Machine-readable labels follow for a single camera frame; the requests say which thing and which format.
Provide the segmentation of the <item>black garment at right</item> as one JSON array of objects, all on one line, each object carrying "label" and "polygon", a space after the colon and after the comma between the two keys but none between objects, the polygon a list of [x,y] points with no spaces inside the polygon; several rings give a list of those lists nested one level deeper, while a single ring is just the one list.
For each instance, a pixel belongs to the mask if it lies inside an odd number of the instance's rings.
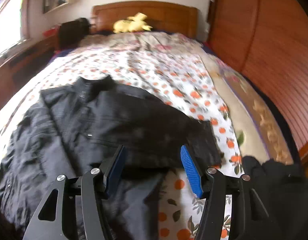
[{"label": "black garment at right", "polygon": [[243,157],[242,164],[282,239],[308,239],[308,178],[300,165],[272,159],[260,164],[252,156]]}]

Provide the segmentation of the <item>yellow plush toy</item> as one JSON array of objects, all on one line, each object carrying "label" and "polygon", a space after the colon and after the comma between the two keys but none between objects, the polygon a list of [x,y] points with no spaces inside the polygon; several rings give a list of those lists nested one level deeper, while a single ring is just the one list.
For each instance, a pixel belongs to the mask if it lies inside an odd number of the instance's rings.
[{"label": "yellow plush toy", "polygon": [[117,33],[132,33],[140,31],[151,31],[153,27],[148,25],[145,20],[147,16],[138,12],[134,16],[129,16],[126,20],[119,20],[113,25],[113,32]]}]

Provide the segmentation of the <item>window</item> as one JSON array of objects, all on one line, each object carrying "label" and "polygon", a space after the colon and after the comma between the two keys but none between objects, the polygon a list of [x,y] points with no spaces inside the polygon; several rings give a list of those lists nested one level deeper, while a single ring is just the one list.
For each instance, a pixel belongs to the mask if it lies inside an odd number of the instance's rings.
[{"label": "window", "polygon": [[10,0],[0,13],[0,56],[21,41],[22,0]]}]

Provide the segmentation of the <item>orange-print white bedsheet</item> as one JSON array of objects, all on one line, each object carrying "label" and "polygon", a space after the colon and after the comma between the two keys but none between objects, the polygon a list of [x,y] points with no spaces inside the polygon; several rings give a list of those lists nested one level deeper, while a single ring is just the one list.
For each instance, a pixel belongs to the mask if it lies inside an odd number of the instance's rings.
[{"label": "orange-print white bedsheet", "polygon": [[193,239],[205,202],[194,196],[179,147],[214,137],[220,170],[243,173],[211,57],[168,48],[78,49],[52,61],[0,113],[0,239],[22,239],[52,181],[129,156],[105,203],[115,239]]}]

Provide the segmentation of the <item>red bowl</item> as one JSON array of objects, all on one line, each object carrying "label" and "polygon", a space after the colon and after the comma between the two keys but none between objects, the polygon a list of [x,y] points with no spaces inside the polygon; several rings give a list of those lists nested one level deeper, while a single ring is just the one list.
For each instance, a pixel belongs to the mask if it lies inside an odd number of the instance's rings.
[{"label": "red bowl", "polygon": [[51,28],[43,32],[44,37],[51,37],[54,36],[57,33],[58,29],[57,28]]}]

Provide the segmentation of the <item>floral beige quilt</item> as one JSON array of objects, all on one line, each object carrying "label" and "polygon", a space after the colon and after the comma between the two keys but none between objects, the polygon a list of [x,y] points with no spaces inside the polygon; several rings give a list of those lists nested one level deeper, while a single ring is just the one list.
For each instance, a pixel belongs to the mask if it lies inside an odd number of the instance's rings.
[{"label": "floral beige quilt", "polygon": [[251,155],[289,165],[290,148],[273,114],[251,85],[203,46],[163,32],[89,35],[79,44],[103,73],[128,85],[141,83],[164,102],[208,120],[223,167],[239,167]]}]

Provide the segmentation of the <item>wooden desk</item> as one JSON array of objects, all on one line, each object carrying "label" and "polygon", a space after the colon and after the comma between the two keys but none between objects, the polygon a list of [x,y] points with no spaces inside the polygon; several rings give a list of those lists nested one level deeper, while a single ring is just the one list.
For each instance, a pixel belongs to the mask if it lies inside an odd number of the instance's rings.
[{"label": "wooden desk", "polygon": [[0,110],[32,77],[42,71],[54,56],[55,35],[24,49],[0,66]]}]

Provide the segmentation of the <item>black jacket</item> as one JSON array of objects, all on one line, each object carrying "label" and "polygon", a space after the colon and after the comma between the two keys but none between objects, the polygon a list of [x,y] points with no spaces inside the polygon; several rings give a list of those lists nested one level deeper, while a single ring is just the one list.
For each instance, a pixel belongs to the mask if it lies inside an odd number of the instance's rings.
[{"label": "black jacket", "polygon": [[114,155],[127,158],[105,203],[115,239],[157,239],[159,188],[181,167],[190,144],[205,165],[221,162],[208,121],[197,121],[147,91],[107,76],[43,90],[28,109],[0,164],[0,239],[22,239],[52,181],[79,177]]}]

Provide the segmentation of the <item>wooden headboard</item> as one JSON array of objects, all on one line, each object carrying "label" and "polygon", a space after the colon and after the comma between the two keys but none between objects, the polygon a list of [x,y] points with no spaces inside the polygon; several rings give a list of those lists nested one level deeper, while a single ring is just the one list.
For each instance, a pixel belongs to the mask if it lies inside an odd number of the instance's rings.
[{"label": "wooden headboard", "polygon": [[125,1],[92,8],[90,32],[112,31],[118,20],[141,12],[145,20],[155,30],[181,33],[195,39],[198,30],[198,9],[185,5],[159,1]]}]

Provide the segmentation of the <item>wooden louvred wardrobe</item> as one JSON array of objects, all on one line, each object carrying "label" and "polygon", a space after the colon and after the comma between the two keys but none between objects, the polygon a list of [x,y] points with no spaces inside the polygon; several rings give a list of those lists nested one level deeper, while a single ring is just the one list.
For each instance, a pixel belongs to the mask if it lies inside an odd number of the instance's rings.
[{"label": "wooden louvred wardrobe", "polygon": [[271,98],[308,154],[308,17],[297,0],[217,0],[213,51]]}]

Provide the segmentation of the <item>dark chair with bag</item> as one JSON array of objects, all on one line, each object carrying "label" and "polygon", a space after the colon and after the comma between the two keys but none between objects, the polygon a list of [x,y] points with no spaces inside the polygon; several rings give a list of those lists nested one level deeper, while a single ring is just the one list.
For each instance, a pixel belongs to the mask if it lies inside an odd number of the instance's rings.
[{"label": "dark chair with bag", "polygon": [[65,50],[75,48],[89,34],[90,22],[87,18],[62,23],[57,31],[57,48]]}]

